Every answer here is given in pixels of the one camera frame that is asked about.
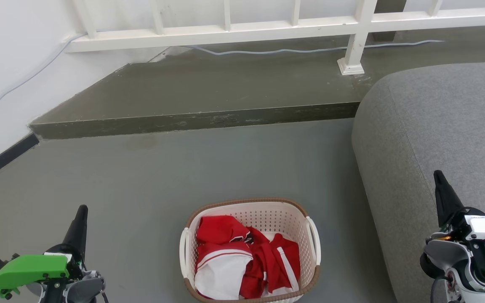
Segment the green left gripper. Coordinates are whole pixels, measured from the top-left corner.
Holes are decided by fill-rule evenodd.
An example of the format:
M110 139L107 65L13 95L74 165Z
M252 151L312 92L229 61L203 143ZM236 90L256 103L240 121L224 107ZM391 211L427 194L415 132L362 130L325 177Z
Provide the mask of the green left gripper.
M39 283L48 291L61 289L83 279L87 241L88 207L80 205L62 245L43 254L13 255L11 261L0 260L0 297L11 298L19 288Z

